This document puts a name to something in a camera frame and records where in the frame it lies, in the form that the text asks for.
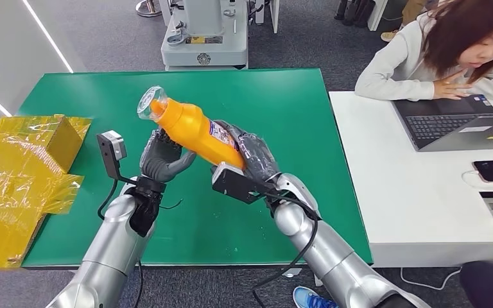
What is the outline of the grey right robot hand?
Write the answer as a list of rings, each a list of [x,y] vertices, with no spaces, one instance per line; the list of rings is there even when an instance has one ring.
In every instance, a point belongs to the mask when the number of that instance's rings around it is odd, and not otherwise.
[[[268,182],[281,174],[277,161],[262,138],[226,121],[215,122],[226,129],[238,145],[247,177],[256,182]]]

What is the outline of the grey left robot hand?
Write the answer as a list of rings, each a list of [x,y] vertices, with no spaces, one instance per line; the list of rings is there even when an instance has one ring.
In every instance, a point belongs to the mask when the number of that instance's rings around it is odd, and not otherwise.
[[[139,167],[141,174],[157,182],[166,183],[187,169],[196,153],[173,141],[162,128],[153,130],[143,150]]]

